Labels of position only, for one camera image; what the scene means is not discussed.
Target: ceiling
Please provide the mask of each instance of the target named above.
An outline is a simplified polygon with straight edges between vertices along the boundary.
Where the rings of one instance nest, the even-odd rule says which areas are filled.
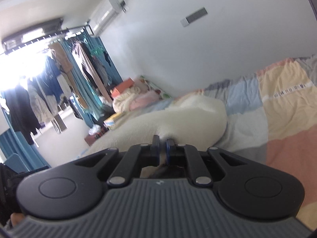
[[[0,40],[21,29],[57,17],[64,18],[63,28],[83,25],[100,2],[101,0],[0,0]]]

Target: person's hand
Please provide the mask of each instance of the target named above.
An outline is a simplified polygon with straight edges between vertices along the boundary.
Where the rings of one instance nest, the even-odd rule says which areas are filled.
[[[12,226],[15,227],[24,218],[25,218],[25,215],[23,215],[22,213],[12,213],[10,216]]]

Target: switch panel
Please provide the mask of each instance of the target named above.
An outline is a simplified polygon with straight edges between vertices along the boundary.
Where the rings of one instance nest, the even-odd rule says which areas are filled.
[[[201,8],[200,10],[194,12],[193,14],[187,16],[186,18],[182,19],[180,22],[182,23],[183,27],[188,26],[195,20],[207,15],[208,12],[206,11],[205,7]]]

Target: orange box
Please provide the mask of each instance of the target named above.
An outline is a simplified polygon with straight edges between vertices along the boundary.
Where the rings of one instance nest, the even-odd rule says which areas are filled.
[[[128,78],[124,82],[120,83],[118,86],[116,86],[111,94],[112,98],[115,98],[116,96],[123,93],[127,88],[132,87],[134,85],[134,81],[131,78]]]

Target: air conditioner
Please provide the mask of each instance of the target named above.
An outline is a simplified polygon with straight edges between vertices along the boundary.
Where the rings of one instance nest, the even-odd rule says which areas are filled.
[[[120,3],[119,0],[103,0],[91,16],[89,23],[91,30],[93,31],[91,36],[98,37],[110,20],[122,10],[125,11],[124,5],[124,1]]]

